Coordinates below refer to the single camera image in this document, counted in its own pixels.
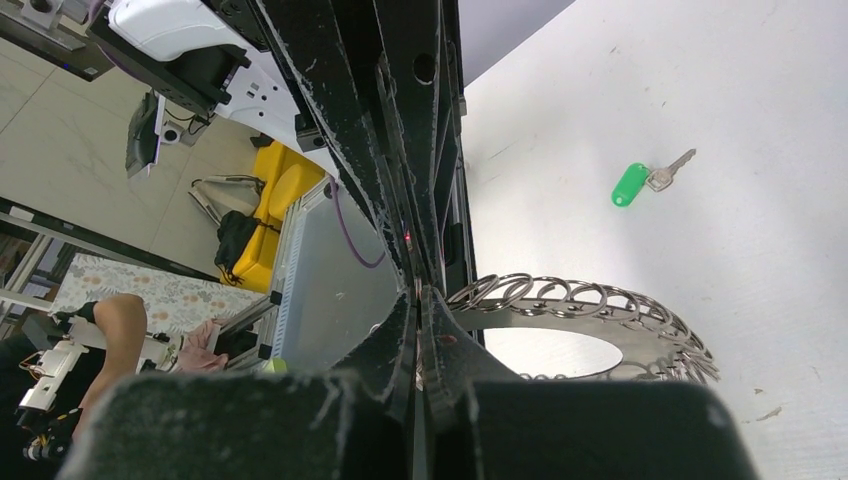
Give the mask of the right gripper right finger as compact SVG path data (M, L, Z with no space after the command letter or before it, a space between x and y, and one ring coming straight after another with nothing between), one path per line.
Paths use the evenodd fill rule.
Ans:
M436 363L445 323L438 290L421 300L424 373ZM704 384L601 381L564 368L556 382L471 382L444 392L424 380L446 440L438 460L448 478L754 479L756 468L725 406Z

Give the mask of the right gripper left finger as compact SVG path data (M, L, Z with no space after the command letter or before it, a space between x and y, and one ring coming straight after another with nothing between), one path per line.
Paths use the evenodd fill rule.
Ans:
M63 479L400 479L402 428L374 380L394 361L326 372L142 374L94 409Z

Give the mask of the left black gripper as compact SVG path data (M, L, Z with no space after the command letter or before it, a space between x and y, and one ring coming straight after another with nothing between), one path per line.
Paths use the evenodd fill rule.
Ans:
M445 290L462 161L458 3L258 1L254 14L401 283Z

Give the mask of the metal disc with key rings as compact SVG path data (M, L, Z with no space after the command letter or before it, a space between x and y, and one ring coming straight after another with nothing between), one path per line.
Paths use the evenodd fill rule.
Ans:
M421 377L444 392L458 392L471 382L566 380L564 374L513 372L468 335L487 329L562 331L606 341L622 358L595 374L601 381L704 384L719 378L713 356L678 315L650 297L618 287L526 273L492 274L437 305L447 318L435 331L435 366Z

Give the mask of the silver key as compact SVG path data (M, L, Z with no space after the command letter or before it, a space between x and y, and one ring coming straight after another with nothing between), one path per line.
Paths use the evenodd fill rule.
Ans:
M652 170L646 178L646 185L654 192L665 190L673 183L677 171L689 162L696 153L696 149L689 149L670 165Z

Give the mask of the green plastic key tag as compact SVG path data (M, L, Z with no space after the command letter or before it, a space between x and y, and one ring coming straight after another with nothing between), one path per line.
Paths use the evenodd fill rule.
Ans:
M611 201L617 207L628 207L639 195L651 170L642 163L632 163L623 172L611 192Z

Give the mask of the person forearm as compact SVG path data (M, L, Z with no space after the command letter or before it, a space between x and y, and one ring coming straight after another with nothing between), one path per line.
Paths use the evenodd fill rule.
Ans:
M105 339L105 359L78 405L80 419L72 438L86 429L93 407L115 384L136 373L147 332L147 314L141 297L118 294L98 301L92 309L94 324Z

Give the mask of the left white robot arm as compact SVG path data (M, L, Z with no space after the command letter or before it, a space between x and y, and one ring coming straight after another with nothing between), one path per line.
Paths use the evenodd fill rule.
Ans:
M157 93L341 180L402 283L447 288L464 109L456 2L111 1L88 32Z

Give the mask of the yellow chair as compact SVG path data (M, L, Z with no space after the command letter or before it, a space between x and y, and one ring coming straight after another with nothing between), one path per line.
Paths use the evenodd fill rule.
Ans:
M264 182L253 214L259 225L235 265L223 270L219 279L225 285L263 293L270 287L286 211L324 179L325 171L274 141L258 151L253 174Z

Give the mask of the pink cloth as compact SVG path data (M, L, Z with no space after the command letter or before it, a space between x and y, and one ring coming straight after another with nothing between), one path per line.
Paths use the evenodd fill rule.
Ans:
M174 372L212 373L223 371L229 361L229 355L215 352L220 331L221 321L210 319L194 330L182 333Z

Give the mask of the black bag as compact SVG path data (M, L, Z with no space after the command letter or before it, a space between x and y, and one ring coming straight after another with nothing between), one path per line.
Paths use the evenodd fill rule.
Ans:
M214 264L220 271L225 284L239 286L243 283L243 279L234 273L234 267L246 251L257 229L280 232L273 225L255 217L248 217L236 210L231 210L222 217L217 229L219 245Z

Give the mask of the floral patterned mat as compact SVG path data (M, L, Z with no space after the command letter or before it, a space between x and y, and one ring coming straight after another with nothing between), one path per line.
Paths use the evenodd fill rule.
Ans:
M207 320L227 320L262 297L216 282L78 253L51 311L75 311L88 302L122 293L144 301L152 333L184 333Z

